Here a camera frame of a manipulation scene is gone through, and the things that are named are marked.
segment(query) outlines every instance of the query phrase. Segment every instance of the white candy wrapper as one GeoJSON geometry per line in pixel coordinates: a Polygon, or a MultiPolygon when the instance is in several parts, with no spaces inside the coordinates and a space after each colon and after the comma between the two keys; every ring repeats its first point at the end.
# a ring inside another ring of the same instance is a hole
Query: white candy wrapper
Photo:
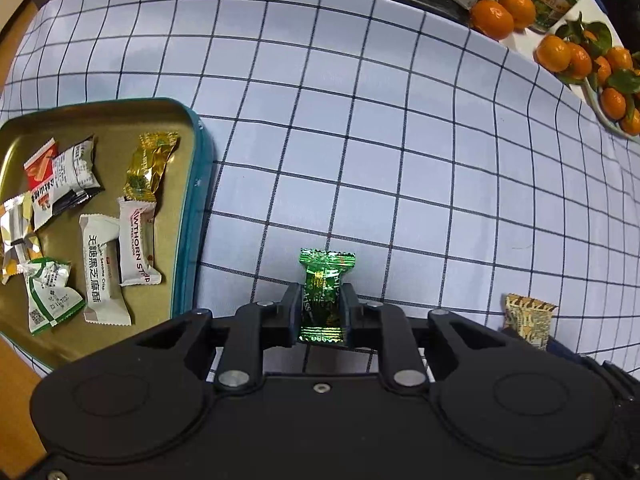
{"type": "Polygon", "coordinates": [[[157,285],[153,268],[155,202],[118,199],[120,205],[120,272],[122,286],[157,285]]]}
{"type": "Polygon", "coordinates": [[[86,202],[102,191],[93,167],[93,137],[74,144],[53,159],[53,185],[49,190],[53,216],[86,202]]]}
{"type": "Polygon", "coordinates": [[[82,256],[86,280],[84,320],[89,323],[131,325],[120,290],[118,220],[105,215],[80,215],[82,256]]]}
{"type": "Polygon", "coordinates": [[[66,285],[71,265],[52,258],[20,264],[27,285],[29,331],[56,326],[84,307],[82,296],[66,285]]]}

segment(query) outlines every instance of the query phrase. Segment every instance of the checkered tablecloth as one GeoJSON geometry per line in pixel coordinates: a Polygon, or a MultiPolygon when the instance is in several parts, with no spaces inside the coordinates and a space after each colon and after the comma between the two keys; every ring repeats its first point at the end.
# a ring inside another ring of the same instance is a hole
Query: checkered tablecloth
{"type": "MultiPolygon", "coordinates": [[[[150,96],[216,150],[199,307],[278,300],[302,247],[353,251],[363,299],[498,328],[503,295],[529,295],[572,350],[638,367],[640,145],[519,54],[388,0],[55,0],[0,120],[150,96]]],[[[265,368],[376,362],[299,346],[265,368]]]]}

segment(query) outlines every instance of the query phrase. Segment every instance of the tin tray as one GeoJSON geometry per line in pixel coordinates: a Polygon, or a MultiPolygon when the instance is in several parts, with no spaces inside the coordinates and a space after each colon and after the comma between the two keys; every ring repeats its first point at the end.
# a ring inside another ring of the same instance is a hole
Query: tin tray
{"type": "Polygon", "coordinates": [[[39,361],[56,368],[97,351],[164,320],[190,310],[200,248],[204,203],[212,170],[212,142],[197,115],[171,99],[119,100],[53,108],[24,115],[0,128],[0,200],[25,191],[23,164],[51,137],[58,150],[90,135],[95,139],[94,173],[105,191],[64,212],[38,231],[45,256],[72,263],[70,286],[84,297],[83,213],[118,216],[116,198],[138,136],[148,131],[180,135],[170,157],[156,208],[154,266],[159,285],[122,288],[132,326],[90,324],[77,314],[50,330],[32,336],[27,322],[24,280],[14,276],[0,285],[0,332],[39,361]]]}

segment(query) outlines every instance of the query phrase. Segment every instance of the green leaf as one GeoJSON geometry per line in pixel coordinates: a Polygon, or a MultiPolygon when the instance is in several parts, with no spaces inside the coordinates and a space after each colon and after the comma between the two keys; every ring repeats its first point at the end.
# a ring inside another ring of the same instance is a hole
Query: green leaf
{"type": "Polygon", "coordinates": [[[634,97],[631,94],[625,94],[626,101],[626,114],[625,118],[627,121],[630,121],[634,118],[634,111],[636,110],[636,102],[634,101],[634,97]]]}
{"type": "Polygon", "coordinates": [[[637,94],[640,92],[640,75],[636,75],[633,70],[621,68],[609,76],[607,86],[623,94],[637,94]]]}
{"type": "Polygon", "coordinates": [[[585,49],[591,57],[604,56],[613,46],[611,31],[605,23],[591,22],[588,23],[584,30],[588,30],[596,37],[596,40],[585,38],[585,49]]]}
{"type": "Polygon", "coordinates": [[[556,77],[560,81],[562,81],[565,85],[581,85],[582,84],[582,79],[576,79],[575,77],[571,77],[563,73],[556,74],[556,77]]]}
{"type": "Polygon", "coordinates": [[[556,36],[561,40],[564,40],[564,38],[566,38],[570,33],[571,29],[569,28],[569,25],[567,23],[565,23],[564,25],[560,25],[560,27],[558,27],[558,30],[556,30],[556,36]]]}
{"type": "Polygon", "coordinates": [[[598,83],[598,74],[595,72],[591,72],[587,76],[587,81],[589,82],[589,86],[593,89],[594,92],[598,92],[598,88],[600,88],[600,84],[598,83]]]}
{"type": "Polygon", "coordinates": [[[568,27],[569,33],[565,38],[573,40],[575,41],[575,43],[584,42],[584,25],[582,24],[582,13],[580,13],[580,17],[574,22],[572,22],[571,20],[567,20],[566,26],[568,27]]]}

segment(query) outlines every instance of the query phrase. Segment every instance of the green and white candy wrapper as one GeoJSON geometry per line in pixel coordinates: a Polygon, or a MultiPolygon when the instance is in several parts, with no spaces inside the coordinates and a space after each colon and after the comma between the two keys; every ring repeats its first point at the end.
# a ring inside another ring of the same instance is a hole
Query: green and white candy wrapper
{"type": "Polygon", "coordinates": [[[29,330],[37,334],[56,326],[84,307],[84,299],[69,286],[71,265],[52,258],[21,264],[29,299],[29,330]]]}

